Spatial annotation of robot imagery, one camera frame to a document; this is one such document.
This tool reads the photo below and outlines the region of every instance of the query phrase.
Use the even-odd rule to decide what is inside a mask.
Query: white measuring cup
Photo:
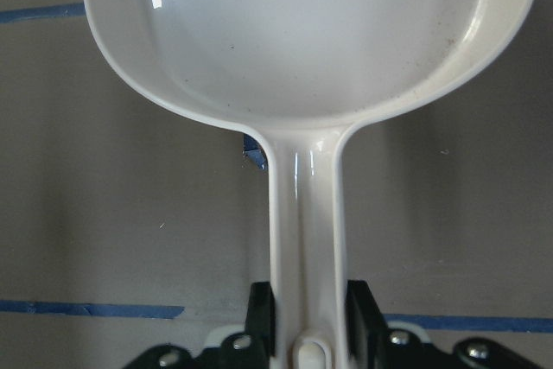
[[[276,299],[271,367],[355,367],[345,320],[344,144],[360,127],[473,77],[514,36],[531,0],[85,5],[100,49],[128,84],[263,145]]]

